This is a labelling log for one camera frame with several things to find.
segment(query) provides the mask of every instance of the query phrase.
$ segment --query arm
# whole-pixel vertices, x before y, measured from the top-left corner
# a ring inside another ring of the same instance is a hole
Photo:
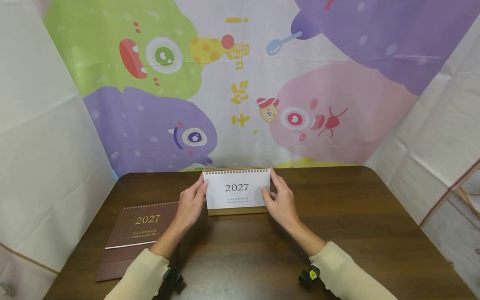
[[[343,300],[396,300],[385,287],[363,271],[353,259],[333,242],[326,243],[302,224],[293,201],[293,192],[275,171],[272,181],[278,195],[263,189],[268,212],[303,248],[320,270],[325,287]]]
[[[206,184],[203,175],[180,194],[180,203],[172,224],[150,247],[144,249],[128,267],[123,278],[105,300],[151,300],[158,294],[168,259],[183,235],[195,224],[205,201]]]

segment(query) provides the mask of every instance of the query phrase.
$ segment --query cartoon eye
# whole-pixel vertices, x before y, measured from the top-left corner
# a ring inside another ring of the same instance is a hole
[[[183,63],[180,48],[166,37],[159,36],[148,42],[145,54],[152,68],[164,74],[175,73]]]
[[[292,130],[303,130],[310,124],[310,117],[301,108],[289,107],[282,112],[280,118],[283,126]]]
[[[207,143],[207,136],[200,128],[185,130],[181,138],[186,145],[192,147],[203,146]]]

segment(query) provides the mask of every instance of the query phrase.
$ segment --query monster mouth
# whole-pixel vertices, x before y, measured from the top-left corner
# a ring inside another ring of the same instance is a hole
[[[127,71],[135,78],[145,79],[147,71],[140,60],[137,44],[131,39],[123,39],[119,45],[120,56]]]
[[[177,145],[177,147],[180,149],[180,150],[183,150],[183,147],[180,145],[179,143],[179,140],[177,138],[177,132],[179,131],[179,128],[178,127],[175,127],[175,128],[172,128],[172,129],[169,129],[168,132],[173,134],[173,140],[175,141],[175,144]]]
[[[316,115],[315,118],[312,120],[312,125],[310,126],[310,129],[312,130],[319,130],[325,122],[325,116],[320,114]]]

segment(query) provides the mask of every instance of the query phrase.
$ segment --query backdrop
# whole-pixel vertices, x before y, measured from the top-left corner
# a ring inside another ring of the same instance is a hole
[[[0,281],[45,295],[111,168],[365,164],[480,297],[479,5],[0,0]]]
[[[477,0],[275,3],[50,3],[44,24],[118,176],[363,164],[480,12]]]

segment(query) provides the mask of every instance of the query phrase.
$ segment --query white desk calendar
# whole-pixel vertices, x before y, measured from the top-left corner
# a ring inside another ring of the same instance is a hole
[[[262,188],[270,192],[270,167],[204,169],[209,216],[266,213]]]

